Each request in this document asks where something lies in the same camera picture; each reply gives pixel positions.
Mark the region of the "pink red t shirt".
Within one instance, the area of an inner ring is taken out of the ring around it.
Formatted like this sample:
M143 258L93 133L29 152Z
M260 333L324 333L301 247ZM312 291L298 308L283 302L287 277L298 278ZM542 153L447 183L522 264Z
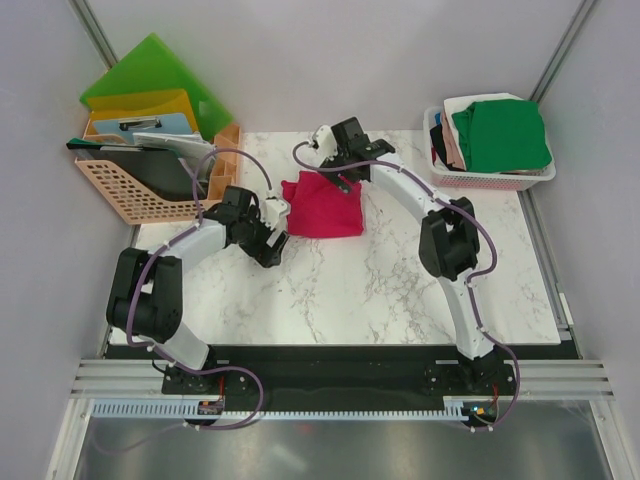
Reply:
M349 183L349 193L320 173L301 171L296 182L281 181L283 198L290 205L287 231L310 239L357 237L364 233L362 185Z

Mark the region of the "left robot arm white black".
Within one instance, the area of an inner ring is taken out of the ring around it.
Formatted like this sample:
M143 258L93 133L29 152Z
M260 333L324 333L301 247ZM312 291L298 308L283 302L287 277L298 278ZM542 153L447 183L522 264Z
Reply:
M211 392L220 371L208 362L209 345L183 322L183 277L232 245L263 268L278 266L288 241L289 212L279 196L260 200L248 189L231 186L221 202L200 209L193 225L155 250L123 250L108 299L108 324L123 331L129 345L157 348L186 368L185 382L196 392Z

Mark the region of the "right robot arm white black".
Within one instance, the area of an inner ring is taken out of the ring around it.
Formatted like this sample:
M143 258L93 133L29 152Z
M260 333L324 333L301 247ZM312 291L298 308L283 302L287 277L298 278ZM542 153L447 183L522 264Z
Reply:
M418 256L442 288L454 323L458 351L458 381L477 394L492 386L513 392L517 371L500 359L504 351L491 339L480 319L481 308L471 281L479 275L479 235L472 202L441 194L406 168L395 148L383 139L371 140L352 117L323 125L311 137L311 147L323 158L319 172L343 192L367 181L399 202L420 223Z

